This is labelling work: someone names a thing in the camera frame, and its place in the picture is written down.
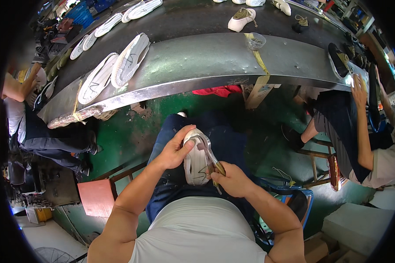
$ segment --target green painted floor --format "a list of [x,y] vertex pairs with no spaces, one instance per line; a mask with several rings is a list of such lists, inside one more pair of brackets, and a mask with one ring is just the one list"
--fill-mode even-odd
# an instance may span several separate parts
[[[133,114],[130,107],[121,108],[108,121],[99,122],[97,143],[103,147],[103,151],[90,156],[93,171],[84,181],[89,181],[124,162],[129,162],[129,167],[133,167],[146,161],[158,131],[169,114],[185,111],[188,116],[194,117],[206,110],[219,109],[225,113],[237,132],[247,134],[245,159],[256,176],[279,176],[273,169],[276,167],[289,174],[297,183],[309,182],[313,179],[309,156],[290,150],[280,130],[280,124],[286,123],[303,132],[310,120],[303,108],[292,101],[294,91],[295,86],[282,85],[279,89],[274,89],[255,110],[244,109],[240,93],[222,98],[216,95],[194,95],[191,92],[148,100],[147,107],[152,111],[152,115],[147,120]],[[315,138],[328,140],[324,134],[318,134]],[[309,142],[304,149],[327,152],[326,146],[313,142]],[[316,158],[316,165],[318,173],[327,169],[325,159]],[[124,178],[116,182],[118,193],[127,185],[127,180]],[[312,187],[311,190],[315,198],[304,230],[305,238],[320,231],[323,218],[341,204],[367,202],[374,194],[374,189],[352,182],[345,184],[338,192],[334,192],[329,184]],[[53,211],[53,217],[73,236],[76,236],[73,230],[76,228],[87,243],[90,243],[92,232],[102,232],[106,222],[103,218],[87,216],[81,204],[60,207]],[[145,232],[148,227],[147,217],[142,213],[139,218],[138,235]]]

